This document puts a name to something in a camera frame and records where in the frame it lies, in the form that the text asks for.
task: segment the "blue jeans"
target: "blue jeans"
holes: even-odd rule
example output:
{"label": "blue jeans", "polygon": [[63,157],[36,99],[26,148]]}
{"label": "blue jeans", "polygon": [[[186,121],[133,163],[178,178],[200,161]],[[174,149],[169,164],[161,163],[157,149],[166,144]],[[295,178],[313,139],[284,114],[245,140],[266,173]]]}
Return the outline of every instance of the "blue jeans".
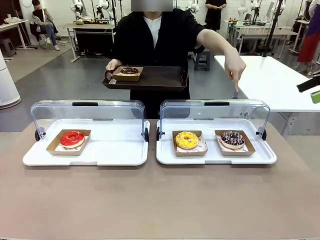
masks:
{"label": "blue jeans", "polygon": [[46,26],[40,26],[41,32],[46,32],[46,35],[48,38],[51,39],[53,46],[57,45],[55,32],[54,32],[54,25],[51,22],[47,22]]}

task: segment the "white tray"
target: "white tray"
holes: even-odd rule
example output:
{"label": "white tray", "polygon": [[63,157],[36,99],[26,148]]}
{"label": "white tray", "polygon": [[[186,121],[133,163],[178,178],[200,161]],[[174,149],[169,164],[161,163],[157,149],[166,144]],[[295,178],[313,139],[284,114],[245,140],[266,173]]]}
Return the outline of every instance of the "white tray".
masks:
{"label": "white tray", "polygon": [[[172,131],[201,130],[205,138],[208,151],[206,155],[199,157],[176,156],[173,147]],[[215,130],[242,130],[250,139],[255,148],[251,156],[222,156],[218,146]],[[156,159],[166,165],[188,165],[188,164],[273,164],[277,160],[266,141],[256,135],[257,129],[246,119],[163,119],[162,135],[156,142]]]}
{"label": "white tray", "polygon": [[[149,121],[144,127],[150,132]],[[80,156],[59,156],[47,147],[62,129],[91,130],[90,139]],[[23,157],[27,166],[138,166],[147,160],[148,142],[142,135],[141,119],[60,119],[47,130],[44,139],[36,142]]]}

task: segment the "yellow frosted donut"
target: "yellow frosted donut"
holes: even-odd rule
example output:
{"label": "yellow frosted donut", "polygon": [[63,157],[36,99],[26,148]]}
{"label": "yellow frosted donut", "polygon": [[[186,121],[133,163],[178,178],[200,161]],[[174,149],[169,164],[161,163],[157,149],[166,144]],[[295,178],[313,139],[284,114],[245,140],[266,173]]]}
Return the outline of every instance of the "yellow frosted donut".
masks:
{"label": "yellow frosted donut", "polygon": [[194,133],[183,131],[175,136],[175,142],[182,149],[193,149],[198,145],[199,139]]}

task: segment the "black serving tray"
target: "black serving tray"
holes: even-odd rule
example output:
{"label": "black serving tray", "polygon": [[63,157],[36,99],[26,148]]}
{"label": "black serving tray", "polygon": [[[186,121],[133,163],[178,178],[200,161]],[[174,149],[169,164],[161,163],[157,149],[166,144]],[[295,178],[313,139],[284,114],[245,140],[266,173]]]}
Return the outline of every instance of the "black serving tray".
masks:
{"label": "black serving tray", "polygon": [[102,84],[108,89],[139,91],[182,91],[187,86],[188,73],[179,66],[142,66],[138,82],[117,81],[113,71],[104,73]]}

